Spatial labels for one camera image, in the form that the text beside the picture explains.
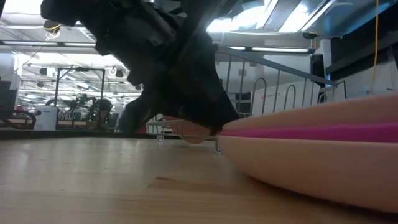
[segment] wall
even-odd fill
[[[383,94],[397,90],[398,69],[394,61],[377,65],[374,94]],[[360,71],[354,75],[338,80],[345,81],[347,99],[368,96],[373,81],[373,68]]]

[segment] white wall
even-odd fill
[[[398,70],[394,61],[378,64],[374,94],[383,94],[396,90],[398,87],[397,79]],[[341,81],[346,82],[347,99],[368,96],[373,82],[373,67],[338,80],[338,82]]]
[[[282,65],[310,73],[310,56],[309,55],[264,55],[265,59]],[[229,78],[228,91],[230,93],[239,93],[241,76],[239,76],[239,69],[242,69],[242,62],[232,62],[231,72]],[[226,88],[228,76],[228,62],[220,62],[216,65],[219,78],[223,79],[223,86]],[[247,75],[243,79],[243,93],[253,91],[254,83],[258,78],[265,78],[267,86],[276,86],[278,71],[273,68],[265,67],[263,65],[251,66],[249,62],[245,63],[245,70]],[[292,75],[289,73],[281,72],[279,84],[292,83],[304,81],[304,78]],[[259,82],[256,89],[263,88],[262,82]]]

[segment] ceiling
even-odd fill
[[[0,20],[0,40],[44,41],[48,33],[42,28],[44,20],[40,16],[42,0],[7,0]],[[166,11],[179,7],[177,1],[154,0],[155,4]],[[213,40],[220,45],[228,46],[277,46],[305,47],[310,41],[302,37],[300,32],[314,32],[324,38],[342,36],[372,19],[375,15],[375,0],[253,0],[236,6],[233,12],[241,12],[232,18],[220,18],[213,21],[208,32]],[[380,12],[387,9],[396,0],[380,0]],[[60,35],[49,41],[94,43],[95,38],[84,27],[62,27]],[[30,66],[19,70],[22,76],[20,96],[27,99],[37,96],[34,100],[45,100],[53,97],[55,83],[54,71],[57,67],[71,65],[106,69],[106,96],[114,103],[126,103],[139,94],[127,83],[124,65],[113,56],[100,56],[92,47],[31,47],[0,46],[2,52],[14,52],[18,55],[19,65],[29,61]],[[47,67],[47,76],[40,75],[40,68]],[[113,67],[122,69],[123,78],[117,78]],[[83,82],[84,87],[92,91],[101,89],[98,72],[73,72],[69,79],[60,84],[60,94],[65,99],[73,97],[68,91],[81,91],[76,81]],[[44,88],[37,87],[37,80],[44,80]],[[28,92],[27,90],[48,90],[48,92]]]

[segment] metal wire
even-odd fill
[[[278,97],[279,79],[280,79],[280,70],[278,70],[278,79],[277,79],[277,81],[276,81],[276,91],[275,91],[274,109],[272,110],[273,113],[275,113],[275,109],[276,109],[276,99],[277,99],[277,97]]]
[[[311,102],[310,102],[310,106],[312,106],[312,100],[313,100],[313,87],[314,87],[314,84],[315,84],[315,82],[314,82],[313,80],[311,80],[311,82],[312,82],[312,90],[311,90]]]
[[[307,78],[304,80],[304,91],[303,91],[303,103],[302,106],[304,106],[304,101],[305,101],[305,90],[307,89]]]
[[[242,101],[242,90],[243,90],[243,78],[244,78],[244,69],[245,69],[246,60],[243,59],[243,66],[242,66],[242,78],[241,78],[241,86],[239,89],[239,101],[238,101],[238,112],[241,111],[241,101]]]
[[[296,87],[294,85],[290,85],[286,89],[284,110],[286,110],[287,95],[289,94],[290,87],[293,87],[293,108],[294,108],[295,103],[296,103]]]
[[[250,116],[253,115],[253,106],[254,106],[254,96],[256,94],[256,86],[257,83],[262,80],[264,82],[264,95],[262,97],[262,108],[261,108],[261,114],[264,114],[264,110],[266,108],[266,98],[267,98],[267,81],[265,78],[258,78],[257,81],[254,83],[253,86],[253,95],[251,96],[251,107],[250,107]]]

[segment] cable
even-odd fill
[[[15,69],[14,71],[12,71],[10,74],[5,75],[5,76],[3,76],[3,77],[1,77],[1,78],[3,79],[3,78],[6,78],[6,77],[8,77],[8,76],[10,76],[10,75],[13,75],[16,71],[18,71],[18,70],[21,69],[23,66],[25,66],[26,64],[28,64],[28,63],[30,62],[30,60],[32,60],[32,58],[34,58],[34,57],[37,55],[37,53],[40,52],[40,51],[42,50],[42,48],[43,48],[43,46],[41,46],[41,47],[30,57],[30,59],[28,59],[26,62],[24,62],[20,67],[16,68],[16,69]]]
[[[374,86],[376,84],[377,72],[377,56],[379,52],[379,5],[380,0],[376,0],[376,31],[375,31],[375,50],[374,50],[374,65],[373,65],[373,80],[370,94],[374,94]]]

